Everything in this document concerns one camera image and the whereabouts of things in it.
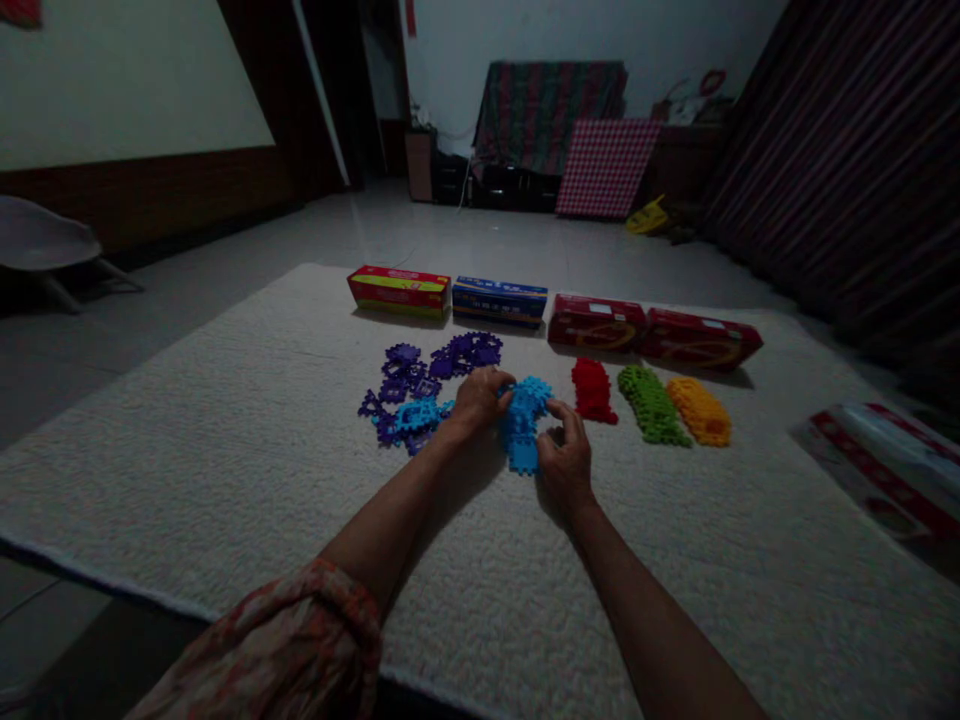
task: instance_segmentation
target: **floor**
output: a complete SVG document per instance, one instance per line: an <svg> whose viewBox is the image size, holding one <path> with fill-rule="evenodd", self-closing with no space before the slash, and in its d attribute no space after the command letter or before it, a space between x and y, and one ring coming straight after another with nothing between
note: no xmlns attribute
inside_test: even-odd
<svg viewBox="0 0 960 720"><path fill-rule="evenodd" d="M792 301L705 243L671 247L617 223L457 212L411 203L404 183L383 182L142 268L134 275L146 293L89 299L80 317L50 310L0 318L0 448L304 262L795 313ZM798 318L835 345L824 324ZM844 354L881 390L911 404L889 373ZM48 707L70 717L120 717L202 630L21 560L0 558L0 704L39 687Z"/></svg>

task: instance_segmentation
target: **toy box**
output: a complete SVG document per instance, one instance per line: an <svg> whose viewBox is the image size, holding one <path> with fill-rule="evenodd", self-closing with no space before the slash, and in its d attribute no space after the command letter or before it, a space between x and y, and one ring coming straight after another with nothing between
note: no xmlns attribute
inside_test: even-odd
<svg viewBox="0 0 960 720"><path fill-rule="evenodd" d="M817 413L795 437L889 535L960 568L960 448L878 403Z"/></svg>
<svg viewBox="0 0 960 720"><path fill-rule="evenodd" d="M489 320L536 330L547 305L547 289L460 276L453 284L453 316Z"/></svg>
<svg viewBox="0 0 960 720"><path fill-rule="evenodd" d="M630 352L646 328L637 303L557 295L547 340L595 350Z"/></svg>
<svg viewBox="0 0 960 720"><path fill-rule="evenodd" d="M761 347L752 325L651 308L640 354L729 372Z"/></svg>
<svg viewBox="0 0 960 720"><path fill-rule="evenodd" d="M450 278L444 275L364 265L347 278L357 307L364 310L443 319Z"/></svg>

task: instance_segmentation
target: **blue box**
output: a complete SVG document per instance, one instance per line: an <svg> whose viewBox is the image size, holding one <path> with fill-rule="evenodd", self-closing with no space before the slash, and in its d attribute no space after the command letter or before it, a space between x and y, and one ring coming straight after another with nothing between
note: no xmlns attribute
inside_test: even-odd
<svg viewBox="0 0 960 720"><path fill-rule="evenodd" d="M453 316L489 320L536 330L547 305L547 289L461 275L453 284Z"/></svg>

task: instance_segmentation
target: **chair leg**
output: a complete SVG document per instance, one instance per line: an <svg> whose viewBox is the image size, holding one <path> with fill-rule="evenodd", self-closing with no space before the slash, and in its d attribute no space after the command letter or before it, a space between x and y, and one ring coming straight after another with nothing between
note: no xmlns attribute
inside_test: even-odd
<svg viewBox="0 0 960 720"><path fill-rule="evenodd" d="M128 285L133 285L133 287L135 287L135 288L136 288L137 290L139 290L140 292L143 292L144 290L146 290L146 288L143 287L143 285L141 285L141 284L138 283L136 280L134 280L132 277L130 277L129 275L127 275L123 270L121 270L120 268L118 268L118 267L117 267L116 265L114 265L113 263L107 262L107 261L104 260L103 258L96 258L96 259L93 261L93 264L96 265L96 266L97 266L98 268L100 268L101 270L103 270L107 275L110 275L111 277L114 277L114 278L116 278L117 280L120 280L121 282L125 282L125 283L127 283Z"/></svg>
<svg viewBox="0 0 960 720"><path fill-rule="evenodd" d="M79 315L83 312L83 306L74 300L73 295L67 292L67 289L53 276L53 273L34 273L34 277L47 291L47 295L56 300L68 313Z"/></svg>

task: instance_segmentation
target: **chair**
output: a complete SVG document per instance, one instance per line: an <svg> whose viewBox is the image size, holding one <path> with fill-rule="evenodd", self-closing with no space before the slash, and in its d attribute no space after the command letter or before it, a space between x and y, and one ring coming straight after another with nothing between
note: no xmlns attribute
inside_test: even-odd
<svg viewBox="0 0 960 720"><path fill-rule="evenodd" d="M144 287L107 262L93 230L36 203L0 195L0 265L34 277L43 289L71 314L83 306L53 274L54 270L91 262L107 275L143 291Z"/></svg>

